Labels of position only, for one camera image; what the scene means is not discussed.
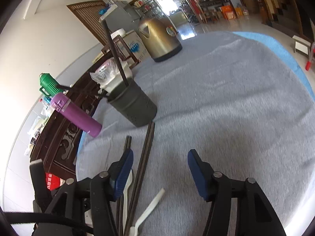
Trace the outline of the white step stool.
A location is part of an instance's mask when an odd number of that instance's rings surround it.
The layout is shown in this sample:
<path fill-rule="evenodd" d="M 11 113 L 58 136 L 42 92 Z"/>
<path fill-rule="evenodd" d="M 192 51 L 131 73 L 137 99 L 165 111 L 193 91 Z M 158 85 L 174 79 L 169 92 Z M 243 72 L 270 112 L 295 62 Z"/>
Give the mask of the white step stool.
<path fill-rule="evenodd" d="M 300 51 L 306 55 L 309 54 L 310 48 L 311 48 L 311 43 L 301 37 L 298 37 L 294 35 L 292 37 L 294 40 L 294 52 L 296 53 L 297 51 Z"/>

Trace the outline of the dark wooden sideboard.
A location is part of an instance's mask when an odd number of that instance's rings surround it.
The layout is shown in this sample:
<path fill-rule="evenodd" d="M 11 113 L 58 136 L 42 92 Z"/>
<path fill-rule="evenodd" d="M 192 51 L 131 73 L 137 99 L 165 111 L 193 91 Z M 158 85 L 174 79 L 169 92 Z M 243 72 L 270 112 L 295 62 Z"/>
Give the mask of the dark wooden sideboard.
<path fill-rule="evenodd" d="M 102 63 L 109 59 L 111 54 L 103 56 L 95 62 L 74 84 L 78 89 L 98 91 L 90 73 L 95 72 Z M 93 116 L 100 98 L 68 92 L 66 94 L 76 105 L 89 116 Z M 76 156 L 83 131 L 67 120 L 58 111 L 54 111 L 47 121 L 42 133 L 38 137 L 31 151 L 30 161 L 42 159 L 44 170 L 64 180 L 76 177 Z"/>

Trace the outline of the dark grey utensil holder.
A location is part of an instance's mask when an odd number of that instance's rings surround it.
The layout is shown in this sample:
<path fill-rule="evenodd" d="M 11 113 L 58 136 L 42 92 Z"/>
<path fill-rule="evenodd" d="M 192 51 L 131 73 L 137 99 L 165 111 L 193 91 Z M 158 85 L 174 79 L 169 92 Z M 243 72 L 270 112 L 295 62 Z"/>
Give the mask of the dark grey utensil holder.
<path fill-rule="evenodd" d="M 107 102 L 136 127 L 148 125 L 157 115 L 157 105 L 132 79 L 128 78 L 111 91 Z"/>

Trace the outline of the grey table cloth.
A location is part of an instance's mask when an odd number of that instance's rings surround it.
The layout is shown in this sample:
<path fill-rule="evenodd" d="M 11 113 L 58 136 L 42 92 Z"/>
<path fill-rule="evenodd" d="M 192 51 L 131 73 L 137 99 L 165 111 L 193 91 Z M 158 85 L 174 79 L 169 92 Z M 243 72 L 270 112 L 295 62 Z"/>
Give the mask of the grey table cloth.
<path fill-rule="evenodd" d="M 314 99 L 264 44 L 229 31 L 200 34 L 134 80 L 157 105 L 154 140 L 136 209 L 163 198 L 140 235 L 201 235 L 210 205 L 198 194 L 187 154 L 229 178 L 255 178 L 287 235 L 314 218 Z"/>

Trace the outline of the white ceramic spoon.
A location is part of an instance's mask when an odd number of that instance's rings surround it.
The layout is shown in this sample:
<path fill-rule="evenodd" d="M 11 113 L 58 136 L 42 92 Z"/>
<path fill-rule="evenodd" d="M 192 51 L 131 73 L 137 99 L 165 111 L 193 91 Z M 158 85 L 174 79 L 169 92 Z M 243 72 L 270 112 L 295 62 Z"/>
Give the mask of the white ceramic spoon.
<path fill-rule="evenodd" d="M 153 198 L 151 203 L 147 206 L 147 208 L 144 210 L 144 212 L 140 215 L 138 220 L 136 220 L 135 225 L 130 228 L 129 236 L 137 236 L 139 227 L 142 225 L 142 223 L 149 217 L 149 215 L 153 212 L 153 210 L 156 208 L 160 200 L 162 199 L 163 195 L 165 193 L 165 189 L 162 188 L 158 194 Z"/>
<path fill-rule="evenodd" d="M 133 181 L 133 173 L 130 170 L 125 188 L 123 190 L 123 232 L 125 232 L 125 227 L 128 218 L 128 191 Z"/>

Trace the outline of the red shopping bag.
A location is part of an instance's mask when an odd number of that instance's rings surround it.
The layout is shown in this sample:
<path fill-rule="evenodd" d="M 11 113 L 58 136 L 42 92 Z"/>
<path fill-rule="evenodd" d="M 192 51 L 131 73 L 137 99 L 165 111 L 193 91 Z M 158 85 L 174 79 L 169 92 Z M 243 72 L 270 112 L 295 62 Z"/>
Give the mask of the red shopping bag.
<path fill-rule="evenodd" d="M 61 179 L 60 177 L 57 177 L 51 173 L 46 173 L 46 187 L 50 190 L 53 191 L 60 186 L 64 184 L 64 180 Z"/>

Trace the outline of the dark wooden side table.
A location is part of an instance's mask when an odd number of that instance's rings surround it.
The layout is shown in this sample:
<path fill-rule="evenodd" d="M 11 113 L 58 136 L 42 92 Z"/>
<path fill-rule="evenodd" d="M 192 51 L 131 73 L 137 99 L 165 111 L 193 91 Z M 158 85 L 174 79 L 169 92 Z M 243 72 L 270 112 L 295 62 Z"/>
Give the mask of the dark wooden side table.
<path fill-rule="evenodd" d="M 238 14 L 231 0 L 199 0 L 204 22 L 219 22 L 220 19 L 237 19 Z"/>

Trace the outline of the purple thermos bottle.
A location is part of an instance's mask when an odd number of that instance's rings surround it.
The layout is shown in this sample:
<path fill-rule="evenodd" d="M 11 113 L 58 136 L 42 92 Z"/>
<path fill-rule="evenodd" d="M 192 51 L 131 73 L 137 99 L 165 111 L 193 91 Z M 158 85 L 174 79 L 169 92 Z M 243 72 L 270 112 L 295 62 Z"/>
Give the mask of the purple thermos bottle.
<path fill-rule="evenodd" d="M 79 108 L 70 98 L 64 95 L 64 93 L 57 93 L 51 99 L 50 104 L 55 111 L 62 114 L 79 129 L 92 137 L 99 135 L 102 125 Z"/>

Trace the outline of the grey refrigerator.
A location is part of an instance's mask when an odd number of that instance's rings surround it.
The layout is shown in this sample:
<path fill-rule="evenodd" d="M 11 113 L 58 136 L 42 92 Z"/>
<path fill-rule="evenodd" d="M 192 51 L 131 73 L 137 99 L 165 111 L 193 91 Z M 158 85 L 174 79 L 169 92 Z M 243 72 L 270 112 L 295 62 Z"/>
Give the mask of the grey refrigerator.
<path fill-rule="evenodd" d="M 114 1 L 99 11 L 100 17 L 105 17 L 111 32 L 124 29 L 126 32 L 136 30 L 140 16 L 136 10 L 125 1 Z"/>

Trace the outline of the white bowl with plastic wrap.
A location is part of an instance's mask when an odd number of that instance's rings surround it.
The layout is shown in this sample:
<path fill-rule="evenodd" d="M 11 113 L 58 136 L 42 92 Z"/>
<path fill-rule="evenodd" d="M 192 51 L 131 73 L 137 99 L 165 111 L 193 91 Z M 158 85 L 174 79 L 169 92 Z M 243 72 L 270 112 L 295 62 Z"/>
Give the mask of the white bowl with plastic wrap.
<path fill-rule="evenodd" d="M 94 73 L 90 73 L 91 79 L 100 85 L 102 90 L 111 93 L 119 85 L 125 87 L 125 83 L 114 58 L 106 60 Z"/>

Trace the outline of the green thermos flask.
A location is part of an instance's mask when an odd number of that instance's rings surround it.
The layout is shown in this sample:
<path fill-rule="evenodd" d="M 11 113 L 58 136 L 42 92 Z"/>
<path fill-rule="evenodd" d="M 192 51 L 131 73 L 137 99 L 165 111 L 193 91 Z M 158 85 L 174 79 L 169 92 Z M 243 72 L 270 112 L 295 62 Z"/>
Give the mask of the green thermos flask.
<path fill-rule="evenodd" d="M 40 74 L 40 92 L 46 97 L 52 98 L 56 94 L 63 92 L 57 85 L 59 83 L 49 73 Z"/>

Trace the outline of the wooden chair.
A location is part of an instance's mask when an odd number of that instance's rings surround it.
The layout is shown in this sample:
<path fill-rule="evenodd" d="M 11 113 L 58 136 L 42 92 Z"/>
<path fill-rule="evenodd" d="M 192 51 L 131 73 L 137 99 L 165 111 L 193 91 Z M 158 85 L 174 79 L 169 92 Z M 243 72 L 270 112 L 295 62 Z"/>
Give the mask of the wooden chair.
<path fill-rule="evenodd" d="M 131 52 L 128 45 L 120 35 L 116 36 L 113 41 L 116 51 L 118 53 L 118 57 L 123 62 L 127 62 L 130 69 L 133 69 L 136 65 L 138 65 L 139 60 Z"/>

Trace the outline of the gold electric kettle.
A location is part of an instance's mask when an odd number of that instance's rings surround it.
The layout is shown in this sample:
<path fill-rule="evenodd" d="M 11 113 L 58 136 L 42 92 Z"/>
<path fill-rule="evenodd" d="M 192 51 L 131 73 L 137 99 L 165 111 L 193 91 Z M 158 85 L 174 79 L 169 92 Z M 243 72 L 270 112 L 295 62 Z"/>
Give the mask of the gold electric kettle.
<path fill-rule="evenodd" d="M 137 32 L 155 62 L 168 60 L 183 48 L 175 31 L 159 19 L 141 19 Z"/>

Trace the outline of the white chest freezer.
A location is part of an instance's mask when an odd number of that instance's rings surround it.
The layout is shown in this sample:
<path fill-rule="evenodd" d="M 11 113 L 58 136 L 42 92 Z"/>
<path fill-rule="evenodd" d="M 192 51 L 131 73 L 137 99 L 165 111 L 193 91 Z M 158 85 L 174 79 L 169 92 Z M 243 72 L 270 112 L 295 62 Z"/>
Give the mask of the white chest freezer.
<path fill-rule="evenodd" d="M 123 28 L 121 28 L 111 34 L 112 39 L 116 36 L 121 36 L 131 52 L 140 62 L 150 57 L 141 38 L 134 30 L 126 32 Z"/>

